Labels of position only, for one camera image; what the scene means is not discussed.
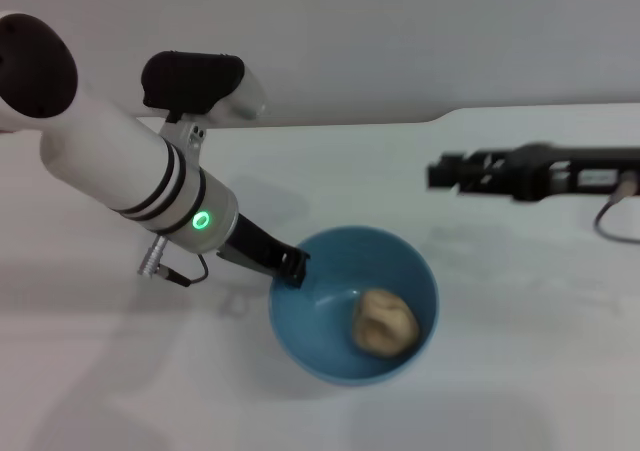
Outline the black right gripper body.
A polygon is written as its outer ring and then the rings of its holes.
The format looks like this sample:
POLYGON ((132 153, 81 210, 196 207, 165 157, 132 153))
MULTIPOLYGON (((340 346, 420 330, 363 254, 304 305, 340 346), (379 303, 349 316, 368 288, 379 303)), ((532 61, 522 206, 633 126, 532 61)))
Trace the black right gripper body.
POLYGON ((507 153, 499 184, 519 202, 556 195, 606 196, 615 191, 625 172, 639 173, 637 147, 528 144, 507 153))

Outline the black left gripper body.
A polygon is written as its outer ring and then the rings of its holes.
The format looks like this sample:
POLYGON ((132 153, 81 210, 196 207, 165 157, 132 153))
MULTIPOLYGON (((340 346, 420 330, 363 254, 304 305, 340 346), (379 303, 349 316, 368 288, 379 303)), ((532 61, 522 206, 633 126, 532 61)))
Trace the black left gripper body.
POLYGON ((296 248, 269 235, 242 214, 217 255, 287 284, 296 283, 296 248))

